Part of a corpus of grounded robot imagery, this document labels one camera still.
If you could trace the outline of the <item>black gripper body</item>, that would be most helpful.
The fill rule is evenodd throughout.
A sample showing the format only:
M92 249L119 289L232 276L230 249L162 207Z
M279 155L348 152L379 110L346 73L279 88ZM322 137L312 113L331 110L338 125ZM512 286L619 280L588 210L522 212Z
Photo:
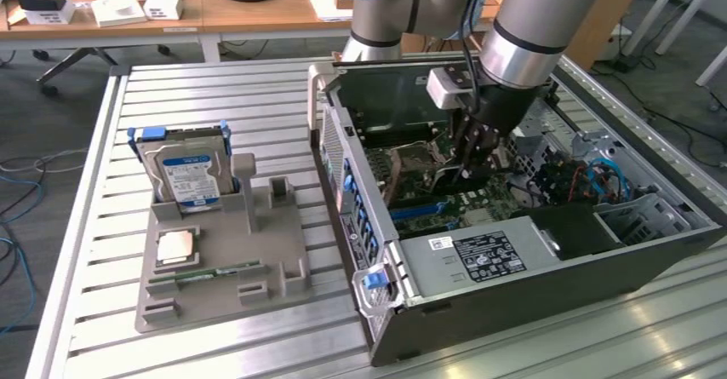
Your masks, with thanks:
M450 113L448 137L454 141L476 124L486 131L506 137L520 124L540 92L540 87L514 89L502 84L479 87L479 102L471 89L455 97L455 110Z

